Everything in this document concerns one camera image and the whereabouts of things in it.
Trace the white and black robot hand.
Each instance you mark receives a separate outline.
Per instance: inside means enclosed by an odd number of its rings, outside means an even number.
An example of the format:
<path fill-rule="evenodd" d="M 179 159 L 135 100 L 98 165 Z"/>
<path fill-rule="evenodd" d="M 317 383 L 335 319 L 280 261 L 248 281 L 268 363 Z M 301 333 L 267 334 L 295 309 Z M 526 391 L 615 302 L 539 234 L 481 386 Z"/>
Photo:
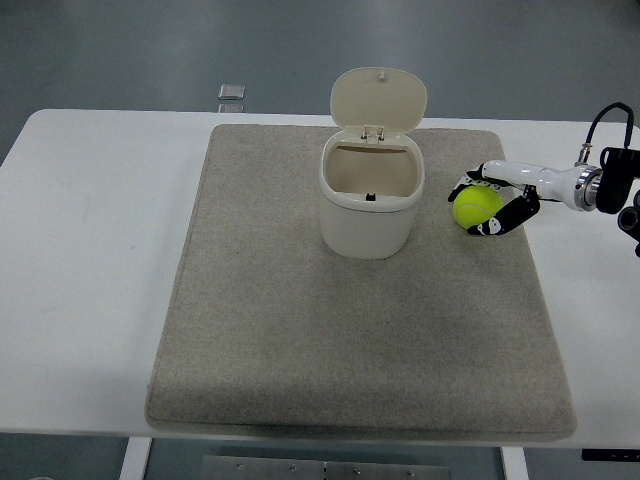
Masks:
<path fill-rule="evenodd" d="M 470 235 L 501 236 L 536 215 L 541 201 L 560 202 L 577 211 L 587 210 L 589 205 L 585 200 L 586 182 L 583 179 L 585 172 L 583 167 L 560 171 L 491 160 L 468 171 L 450 192 L 448 201 L 453 202 L 472 186 L 488 187 L 495 192 L 506 187 L 521 190 L 520 196 L 511 200 L 488 220 L 467 229 Z"/>

